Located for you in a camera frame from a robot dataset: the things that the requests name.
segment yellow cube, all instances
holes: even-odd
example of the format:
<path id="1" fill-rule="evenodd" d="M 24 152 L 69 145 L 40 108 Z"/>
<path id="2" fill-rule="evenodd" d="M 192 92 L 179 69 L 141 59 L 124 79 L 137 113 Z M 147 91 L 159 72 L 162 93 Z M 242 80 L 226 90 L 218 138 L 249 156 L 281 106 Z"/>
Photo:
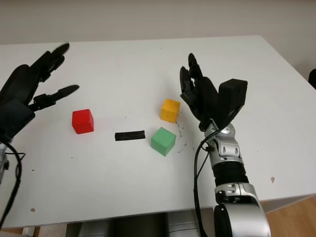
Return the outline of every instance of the yellow cube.
<path id="1" fill-rule="evenodd" d="M 161 108 L 160 118 L 175 123 L 179 115 L 180 102 L 166 99 Z"/>

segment robotic arm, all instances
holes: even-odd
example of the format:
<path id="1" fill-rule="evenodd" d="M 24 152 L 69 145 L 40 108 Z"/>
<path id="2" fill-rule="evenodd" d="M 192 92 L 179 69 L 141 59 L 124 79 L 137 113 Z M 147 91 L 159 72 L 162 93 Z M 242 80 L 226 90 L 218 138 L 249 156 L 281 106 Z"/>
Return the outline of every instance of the robotic arm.
<path id="1" fill-rule="evenodd" d="M 200 121 L 205 139 L 195 157 L 195 206 L 201 237 L 206 237 L 201 221 L 197 187 L 197 158 L 204 144 L 215 177 L 214 209 L 217 237 L 270 237 L 270 227 L 249 184 L 235 129 L 230 123 L 245 103 L 247 82 L 231 79 L 222 83 L 217 93 L 209 78 L 204 77 L 193 54 L 189 55 L 189 70 L 180 70 L 181 97 Z"/>
<path id="2" fill-rule="evenodd" d="M 0 220 L 0 229 L 13 205 L 17 194 L 22 174 L 22 163 L 19 154 L 10 142 L 34 117 L 35 111 L 55 105 L 60 100 L 74 91 L 78 85 L 70 85 L 58 90 L 52 95 L 42 94 L 33 98 L 40 82 L 45 82 L 51 73 L 58 69 L 64 62 L 64 54 L 69 48 L 66 43 L 53 52 L 47 51 L 34 64 L 17 67 L 0 91 L 0 183 L 5 170 L 9 169 L 6 149 L 9 148 L 17 159 L 15 169 L 16 182 L 9 201 Z"/>

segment wooden floor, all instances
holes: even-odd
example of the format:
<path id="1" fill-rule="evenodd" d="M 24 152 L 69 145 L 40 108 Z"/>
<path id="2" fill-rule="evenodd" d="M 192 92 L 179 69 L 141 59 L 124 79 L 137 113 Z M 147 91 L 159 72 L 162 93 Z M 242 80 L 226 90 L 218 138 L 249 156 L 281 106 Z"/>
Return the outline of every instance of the wooden floor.
<path id="1" fill-rule="evenodd" d="M 269 213 L 267 218 L 273 237 L 316 237 L 316 196 Z M 7 231 L 22 233 L 22 229 Z"/>

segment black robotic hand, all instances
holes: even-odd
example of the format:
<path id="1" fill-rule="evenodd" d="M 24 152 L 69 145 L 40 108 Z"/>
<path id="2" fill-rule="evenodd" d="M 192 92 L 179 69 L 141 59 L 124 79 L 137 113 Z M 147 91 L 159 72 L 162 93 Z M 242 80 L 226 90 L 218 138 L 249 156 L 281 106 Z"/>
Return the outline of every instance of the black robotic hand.
<path id="1" fill-rule="evenodd" d="M 211 80 L 203 76 L 192 53 L 189 54 L 188 61 L 189 70 L 185 67 L 180 69 L 181 98 L 200 121 L 201 131 L 208 128 L 211 120 L 219 129 L 226 127 L 245 103 L 247 82 L 228 80 L 219 86 L 217 93 Z"/>
<path id="2" fill-rule="evenodd" d="M 64 54 L 69 44 L 63 44 L 53 52 L 47 51 L 31 66 L 23 64 L 17 67 L 0 91 L 0 136 L 10 141 L 34 117 L 34 111 L 56 104 L 79 88 L 71 85 L 52 95 L 42 94 L 34 97 L 40 82 L 45 82 L 50 74 L 64 62 Z"/>

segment green cube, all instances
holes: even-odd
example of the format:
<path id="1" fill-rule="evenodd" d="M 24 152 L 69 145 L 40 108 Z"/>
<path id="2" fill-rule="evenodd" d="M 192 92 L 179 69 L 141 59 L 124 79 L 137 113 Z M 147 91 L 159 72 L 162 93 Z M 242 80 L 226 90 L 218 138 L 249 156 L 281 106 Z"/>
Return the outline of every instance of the green cube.
<path id="1" fill-rule="evenodd" d="M 151 146 L 166 156 L 176 143 L 176 135 L 161 127 L 152 137 Z"/>

